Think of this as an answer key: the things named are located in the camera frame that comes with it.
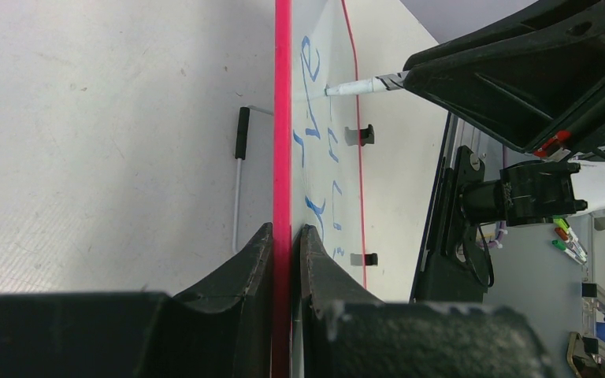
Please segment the pink framed whiteboard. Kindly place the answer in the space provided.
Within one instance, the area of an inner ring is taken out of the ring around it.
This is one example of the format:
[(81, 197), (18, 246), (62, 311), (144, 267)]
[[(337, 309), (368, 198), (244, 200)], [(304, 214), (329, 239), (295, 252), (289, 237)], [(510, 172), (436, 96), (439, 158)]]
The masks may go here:
[(273, 145), (274, 377), (295, 375), (291, 333), (296, 235), (317, 229), (328, 256), (361, 285), (366, 269), (359, 100), (325, 90), (358, 78), (344, 1), (275, 4)]

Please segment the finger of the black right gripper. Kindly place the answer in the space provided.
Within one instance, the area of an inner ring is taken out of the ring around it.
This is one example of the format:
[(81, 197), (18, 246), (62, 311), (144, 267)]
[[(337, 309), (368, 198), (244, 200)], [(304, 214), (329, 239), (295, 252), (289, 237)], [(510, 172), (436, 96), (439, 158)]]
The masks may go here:
[(544, 50), (599, 35), (605, 35), (605, 1), (537, 1), (477, 31), (412, 54), (403, 68), (477, 48)]
[(605, 141), (605, 32), (459, 38), (411, 55), (405, 88), (519, 152)]

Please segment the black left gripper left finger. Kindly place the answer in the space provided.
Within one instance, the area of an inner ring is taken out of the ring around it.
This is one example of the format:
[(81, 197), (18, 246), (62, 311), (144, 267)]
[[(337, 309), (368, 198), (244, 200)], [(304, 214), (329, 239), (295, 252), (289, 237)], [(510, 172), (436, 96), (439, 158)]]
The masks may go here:
[(267, 377), (273, 226), (176, 295), (0, 295), (0, 377)]

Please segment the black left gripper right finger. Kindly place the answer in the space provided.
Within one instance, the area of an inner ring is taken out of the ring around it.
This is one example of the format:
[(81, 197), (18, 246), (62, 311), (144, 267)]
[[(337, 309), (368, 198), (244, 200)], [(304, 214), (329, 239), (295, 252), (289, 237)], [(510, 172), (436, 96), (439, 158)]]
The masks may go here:
[(510, 308), (387, 303), (298, 234), (304, 377), (552, 377), (550, 356)]

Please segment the white whiteboard marker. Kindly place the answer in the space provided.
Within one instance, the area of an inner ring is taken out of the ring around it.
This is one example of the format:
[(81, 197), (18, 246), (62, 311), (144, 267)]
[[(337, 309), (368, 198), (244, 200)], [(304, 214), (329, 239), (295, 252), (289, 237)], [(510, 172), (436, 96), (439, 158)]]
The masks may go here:
[(342, 83), (334, 87), (325, 89), (325, 95), (344, 96), (344, 95), (366, 95), (380, 93), (385, 91), (397, 91), (403, 89), (403, 82), (408, 75), (408, 71), (395, 72), (365, 80), (356, 80), (348, 83)]

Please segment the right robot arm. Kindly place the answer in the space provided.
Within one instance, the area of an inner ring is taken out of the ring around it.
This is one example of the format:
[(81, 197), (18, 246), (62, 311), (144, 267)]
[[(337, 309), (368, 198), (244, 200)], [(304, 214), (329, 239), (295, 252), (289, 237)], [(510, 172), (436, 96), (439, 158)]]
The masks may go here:
[(403, 86), (539, 161), (465, 183), (471, 223), (546, 222), (588, 208), (573, 191), (576, 153), (605, 146), (605, 1), (538, 1), (411, 55)]

